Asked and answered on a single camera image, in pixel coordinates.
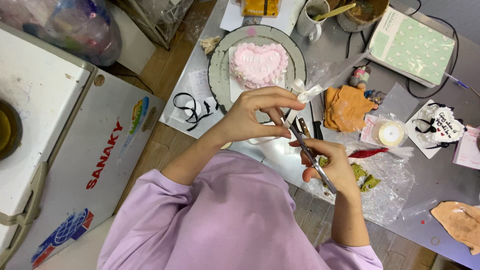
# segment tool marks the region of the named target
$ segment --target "hand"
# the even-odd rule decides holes
[[[324,155],[328,158],[328,162],[322,169],[339,192],[360,192],[345,152],[345,146],[317,139],[304,139],[303,141],[306,146],[312,149],[314,156]],[[299,147],[300,144],[298,141],[294,141],[290,142],[290,146]],[[301,163],[307,166],[303,171],[303,180],[309,182],[311,178],[321,179],[305,152],[302,151],[300,156]]]
[[[291,138],[290,131],[282,127],[280,107],[302,110],[305,104],[283,88],[272,86],[243,92],[228,113],[208,133],[223,144],[251,138],[281,136]],[[265,112],[275,125],[258,123],[255,111]]]

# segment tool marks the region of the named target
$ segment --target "sleeve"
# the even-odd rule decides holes
[[[180,207],[191,199],[191,186],[173,182],[158,170],[140,176],[112,223],[97,269],[126,260],[153,234],[165,234]]]
[[[346,246],[329,239],[320,244],[317,251],[330,269],[383,269],[382,262],[370,245]]]

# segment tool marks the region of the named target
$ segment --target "notebook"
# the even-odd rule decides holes
[[[467,126],[467,131],[460,138],[453,157],[453,163],[480,170],[480,150],[477,140],[480,127]]]
[[[369,42],[369,59],[434,87],[442,81],[455,41],[388,7]]]

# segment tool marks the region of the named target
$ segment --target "orange cloth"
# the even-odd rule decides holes
[[[460,202],[441,202],[431,213],[449,235],[470,248],[472,255],[480,253],[480,209]]]
[[[374,102],[365,98],[363,91],[351,86],[341,89],[329,87],[325,93],[326,128],[353,132],[365,126],[363,117],[372,110]]]

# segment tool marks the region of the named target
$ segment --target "white mug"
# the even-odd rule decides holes
[[[326,18],[317,22],[310,18],[307,13],[317,16],[329,12],[330,6],[326,0],[308,0],[297,20],[297,32],[304,37],[309,37],[311,42],[317,41],[322,34],[321,25]]]

